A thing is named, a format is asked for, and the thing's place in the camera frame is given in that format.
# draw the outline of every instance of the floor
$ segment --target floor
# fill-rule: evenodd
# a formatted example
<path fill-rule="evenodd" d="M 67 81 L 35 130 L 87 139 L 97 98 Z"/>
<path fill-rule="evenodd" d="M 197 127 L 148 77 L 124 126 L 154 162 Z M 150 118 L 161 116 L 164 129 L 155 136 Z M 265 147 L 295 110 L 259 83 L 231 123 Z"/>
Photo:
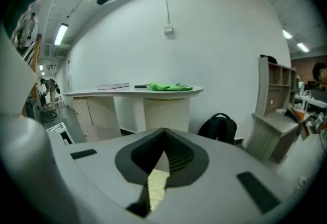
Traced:
<path fill-rule="evenodd" d="M 327 140 L 322 138 L 325 149 Z M 280 175 L 293 190 L 299 188 L 303 180 L 310 180 L 319 171 L 325 154 L 318 134 L 299 136 L 292 144 L 280 164 L 269 161 L 266 165 Z"/>
<path fill-rule="evenodd" d="M 68 129 L 69 134 L 71 135 L 75 143 L 85 142 L 82 129 L 78 123 L 75 111 L 68 106 L 58 108 L 56 110 L 57 117 L 49 122 L 44 123 L 44 127 L 49 129 L 54 125 L 57 125 L 63 122 Z"/>

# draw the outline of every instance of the wall outlet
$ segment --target wall outlet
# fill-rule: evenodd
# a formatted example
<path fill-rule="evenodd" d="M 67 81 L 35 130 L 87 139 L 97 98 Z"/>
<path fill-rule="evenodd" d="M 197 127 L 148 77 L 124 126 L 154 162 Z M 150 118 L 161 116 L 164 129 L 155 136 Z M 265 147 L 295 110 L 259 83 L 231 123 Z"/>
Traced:
<path fill-rule="evenodd" d="M 172 34 L 173 33 L 173 27 L 171 26 L 171 24 L 168 24 L 163 27 L 163 33 L 164 34 Z"/>

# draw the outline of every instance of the white counter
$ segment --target white counter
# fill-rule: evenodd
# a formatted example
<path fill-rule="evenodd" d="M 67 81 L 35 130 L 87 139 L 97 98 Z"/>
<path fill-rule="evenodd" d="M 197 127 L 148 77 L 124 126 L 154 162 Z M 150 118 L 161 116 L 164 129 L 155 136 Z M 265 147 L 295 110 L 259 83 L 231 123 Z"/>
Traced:
<path fill-rule="evenodd" d="M 72 97 L 141 97 L 154 99 L 183 99 L 194 97 L 203 91 L 203 87 L 192 86 L 190 91 L 151 91 L 146 88 L 135 89 L 134 86 L 112 90 L 87 89 L 64 93 Z"/>
<path fill-rule="evenodd" d="M 189 131 L 190 97 L 203 91 L 201 86 L 192 86 L 190 91 L 151 91 L 134 86 L 112 90 L 86 89 L 64 93 L 75 97 L 76 112 L 87 142 L 108 140 L 121 136 L 113 97 L 133 97 L 133 114 L 138 132 L 147 129 L 170 128 Z M 156 169 L 167 171 L 164 157 Z"/>
<path fill-rule="evenodd" d="M 312 98 L 308 98 L 306 96 L 299 96 L 299 95 L 296 95 L 295 98 L 300 99 L 300 100 L 303 101 L 302 109 L 305 110 L 305 111 L 308 108 L 307 104 L 311 104 L 311 105 L 318 106 L 318 107 L 321 107 L 321 108 L 327 108 L 327 103 L 324 103 L 324 102 L 319 101 L 317 99 L 312 99 Z"/>

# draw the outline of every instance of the white wall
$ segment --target white wall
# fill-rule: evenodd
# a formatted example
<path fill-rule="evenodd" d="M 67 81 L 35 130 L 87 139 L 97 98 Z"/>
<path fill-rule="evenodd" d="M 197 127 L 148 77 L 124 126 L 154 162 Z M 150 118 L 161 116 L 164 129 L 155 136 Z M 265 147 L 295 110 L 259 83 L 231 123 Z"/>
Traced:
<path fill-rule="evenodd" d="M 63 93 L 68 92 L 67 79 L 66 79 L 66 65 L 67 65 L 67 59 L 62 62 L 60 66 L 60 70 L 56 75 L 55 81 L 60 89 L 60 94 L 58 94 L 58 96 L 61 96 L 65 104 L 70 105 L 68 97 L 63 95 Z"/>
<path fill-rule="evenodd" d="M 174 34 L 165 36 L 164 0 L 119 0 L 81 32 L 71 51 L 74 90 L 115 82 L 200 85 L 190 132 L 223 112 L 248 138 L 258 95 L 258 58 L 290 66 L 281 24 L 267 0 L 168 0 Z M 122 128 L 135 131 L 131 105 L 115 100 Z"/>

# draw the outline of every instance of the green cloth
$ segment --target green cloth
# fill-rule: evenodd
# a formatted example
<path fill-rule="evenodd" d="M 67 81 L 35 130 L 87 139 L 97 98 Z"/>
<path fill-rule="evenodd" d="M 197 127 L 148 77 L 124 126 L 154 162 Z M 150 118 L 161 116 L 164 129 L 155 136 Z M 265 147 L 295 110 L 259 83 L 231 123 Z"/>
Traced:
<path fill-rule="evenodd" d="M 148 83 L 147 88 L 152 91 L 191 91 L 193 89 L 193 87 L 181 85 L 180 83 Z"/>

